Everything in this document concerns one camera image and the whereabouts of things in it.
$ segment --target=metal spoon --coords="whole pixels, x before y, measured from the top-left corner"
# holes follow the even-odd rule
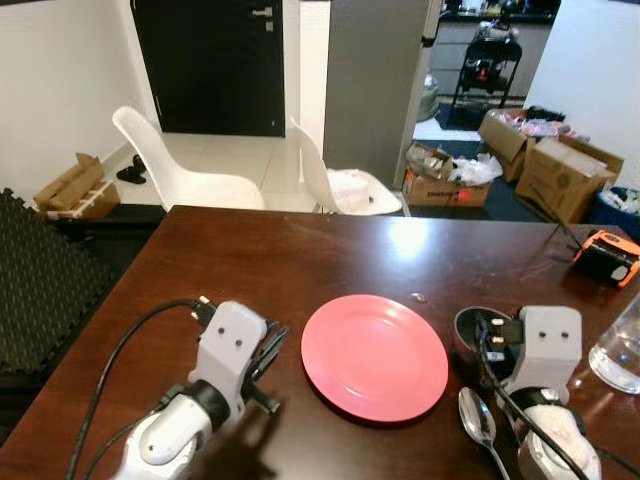
[[[509,474],[502,464],[502,460],[493,448],[496,439],[496,422],[487,407],[476,392],[470,388],[463,387],[458,394],[458,409],[462,425],[469,436],[477,443],[489,449],[491,456],[496,461],[502,478],[509,480]]]

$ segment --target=pink plate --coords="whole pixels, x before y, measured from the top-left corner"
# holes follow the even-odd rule
[[[417,313],[393,300],[351,295],[309,319],[302,362],[318,390],[368,420],[398,422],[429,410],[447,385],[447,354]]]

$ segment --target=black door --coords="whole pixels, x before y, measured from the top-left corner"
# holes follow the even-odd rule
[[[132,0],[165,132],[284,136],[282,0]]]

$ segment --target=dark wood table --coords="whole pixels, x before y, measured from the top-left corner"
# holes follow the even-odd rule
[[[453,363],[445,393],[431,411],[407,424],[381,428],[346,418],[313,391],[300,360],[300,338],[309,316],[325,302],[369,293],[423,316],[450,359],[453,319],[464,307],[484,305],[513,313],[522,305],[567,305],[583,315],[586,355],[640,285],[636,278],[617,290],[572,271],[568,238],[562,232],[551,236],[553,230],[553,225],[533,223],[176,207],[0,449],[0,478],[63,478],[99,372],[122,334],[155,305],[199,295],[214,302],[240,301],[267,319],[290,325],[291,332],[260,381],[264,390],[286,401],[280,418],[268,425],[270,436],[262,450],[237,438],[222,448],[212,442],[198,462],[196,477],[257,479],[257,467],[266,466],[283,480],[497,478],[490,456],[462,429],[457,394],[465,382]],[[589,227],[575,231],[586,236]],[[417,302],[413,293],[424,295],[426,302]],[[106,438],[153,408],[172,384],[186,381],[201,331],[188,310],[179,308],[134,336],[107,383],[81,472]],[[570,392],[570,406],[584,416],[591,441],[637,463],[638,397],[605,385],[585,359]],[[502,419],[495,406],[493,410]],[[252,422],[266,418],[251,416],[247,435],[261,428]],[[506,428],[498,449],[512,478],[519,478]],[[121,441],[93,478],[113,474],[122,451]],[[616,465],[602,463],[604,478],[626,478]]]

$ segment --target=blue bin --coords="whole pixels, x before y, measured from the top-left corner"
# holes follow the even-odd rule
[[[613,187],[611,191],[618,195],[625,189]],[[615,207],[610,206],[602,200],[602,191],[595,195],[591,213],[589,214],[589,223],[600,225],[617,225],[629,235],[634,242],[640,244],[640,217],[638,214],[622,212]]]

